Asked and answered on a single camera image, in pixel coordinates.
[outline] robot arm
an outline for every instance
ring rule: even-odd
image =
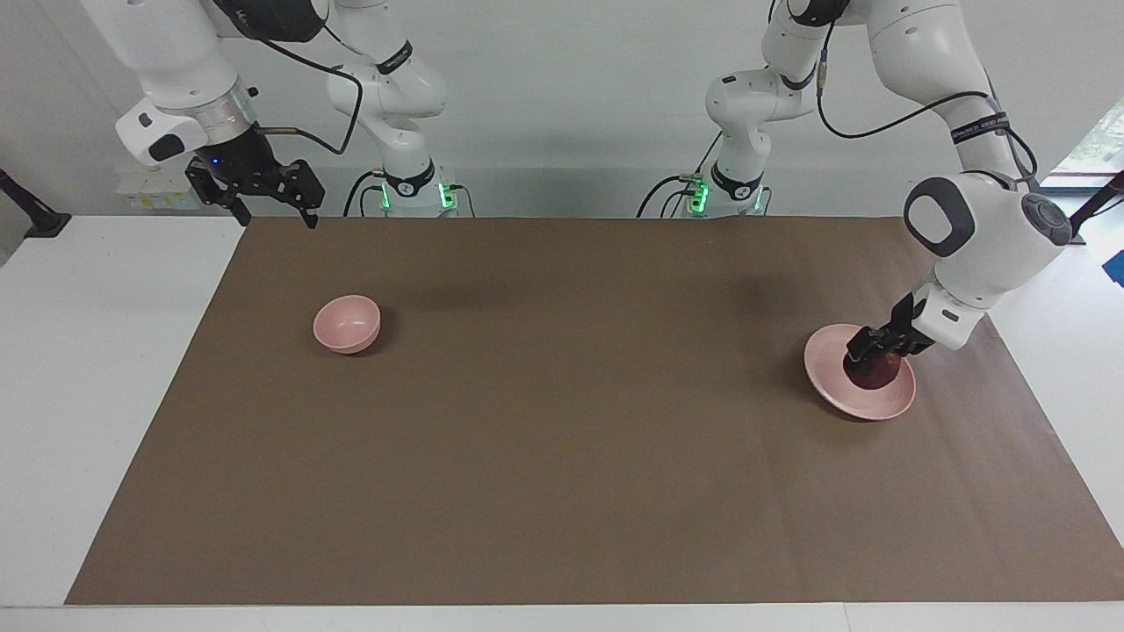
[[[717,161],[703,173],[711,189],[707,215],[750,206],[770,150],[761,124],[815,109],[832,25],[865,25],[874,67],[892,92],[923,106],[943,102],[932,109],[948,124],[963,169],[910,193],[906,225],[940,261],[886,326],[867,327],[851,342],[854,378],[889,355],[935,343],[963,346],[987,310],[1049,265],[1071,232],[1057,206],[1026,192],[1007,116],[955,0],[778,0],[762,46],[769,66],[722,78],[707,94],[707,111],[724,133]]]
[[[851,9],[867,24],[874,67],[891,91],[922,105],[991,93],[959,3],[927,0],[903,13],[895,2],[855,0]],[[940,259],[890,323],[855,336],[849,369],[934,343],[961,349],[984,315],[1050,265],[1072,237],[1061,209],[1027,192],[1007,115],[994,98],[955,99],[934,111],[951,130],[963,172],[917,184],[905,222]]]
[[[688,217],[742,215],[764,178],[772,142],[761,126],[810,114],[816,106],[815,79],[827,28],[839,20],[846,0],[779,0],[761,53],[768,64],[715,80],[707,90],[710,119],[722,128],[718,159],[703,180],[708,204]]]
[[[391,0],[336,0],[343,38],[366,64],[345,64],[343,72],[363,84],[360,125],[374,138],[382,157],[383,210],[399,216],[437,216],[447,210],[448,178],[429,155],[425,136],[413,119],[445,109],[445,80],[420,61],[395,17]],[[328,78],[328,96],[342,112],[351,114],[356,87]]]
[[[310,38],[323,26],[309,0],[218,3],[239,29],[271,38]],[[196,152],[187,175],[205,204],[229,209],[245,225],[250,211],[239,196],[268,196],[316,226],[324,188],[307,162],[280,164],[257,134],[248,97],[199,0],[82,0],[82,6],[144,89],[144,99],[117,123],[138,161],[158,165]],[[303,29],[282,28],[301,24]]]

